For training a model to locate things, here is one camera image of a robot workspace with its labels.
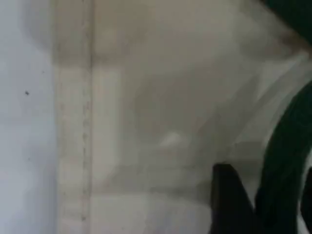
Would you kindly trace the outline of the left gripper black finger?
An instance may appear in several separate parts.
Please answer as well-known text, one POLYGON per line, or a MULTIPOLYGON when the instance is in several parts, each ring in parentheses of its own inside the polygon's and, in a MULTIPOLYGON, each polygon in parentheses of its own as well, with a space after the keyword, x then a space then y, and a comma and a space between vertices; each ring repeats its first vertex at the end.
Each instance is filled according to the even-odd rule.
POLYGON ((301 214, 304 221, 312 220, 312 175, 308 174, 301 199, 301 214))
POLYGON ((259 223, 247 192, 230 164, 213 166, 211 210, 213 234, 259 233, 259 223))

